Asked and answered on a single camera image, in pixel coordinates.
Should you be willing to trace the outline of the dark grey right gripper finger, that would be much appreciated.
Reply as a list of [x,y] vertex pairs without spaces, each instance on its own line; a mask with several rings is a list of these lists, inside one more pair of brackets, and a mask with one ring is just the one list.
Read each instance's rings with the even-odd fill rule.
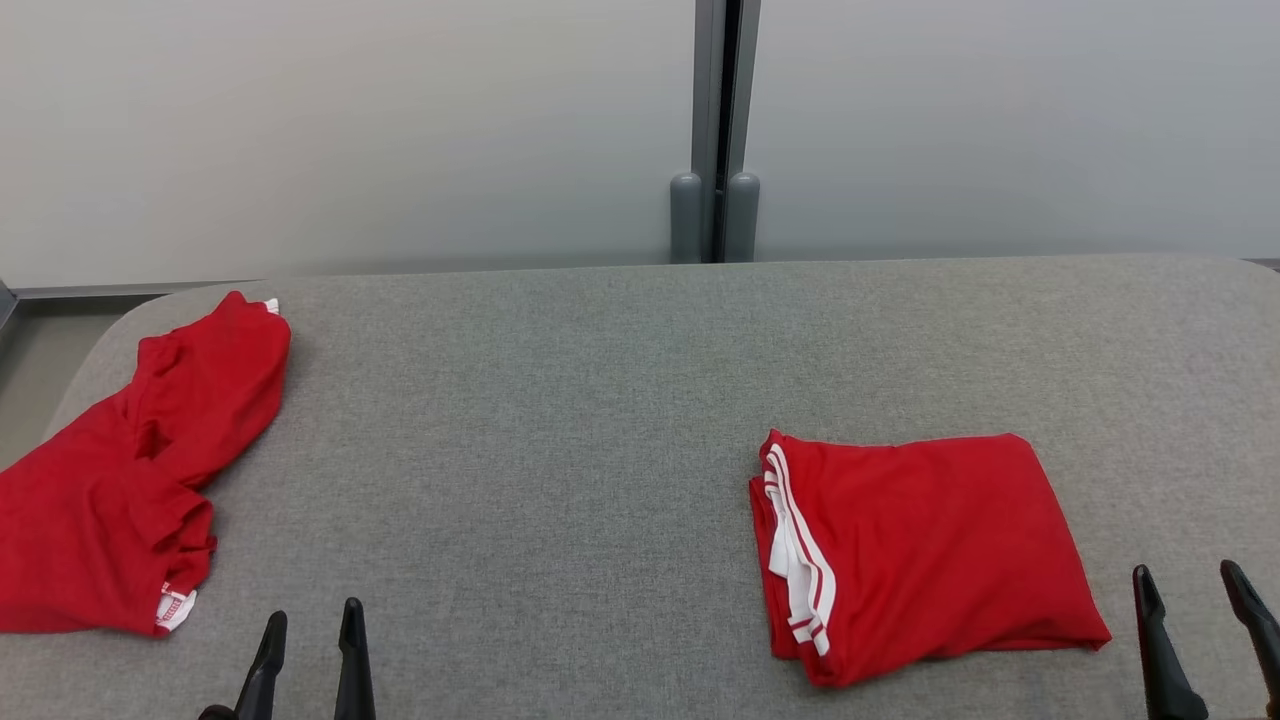
[[1166,607],[1146,565],[1133,569],[1132,584],[1147,717],[1207,719],[1207,705],[1190,688],[1165,628]]
[[1238,562],[1224,559],[1220,574],[1236,620],[1248,630],[1268,692],[1267,719],[1279,719],[1279,623]]

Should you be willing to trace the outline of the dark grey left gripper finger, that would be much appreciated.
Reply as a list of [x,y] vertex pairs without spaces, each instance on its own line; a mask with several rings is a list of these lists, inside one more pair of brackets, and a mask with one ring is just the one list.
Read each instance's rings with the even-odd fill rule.
[[276,678],[285,657],[287,629],[288,618],[283,610],[269,616],[236,702],[237,719],[273,719]]
[[374,720],[376,705],[369,655],[364,605],[356,597],[344,602],[338,639],[340,675],[335,696],[335,719]]

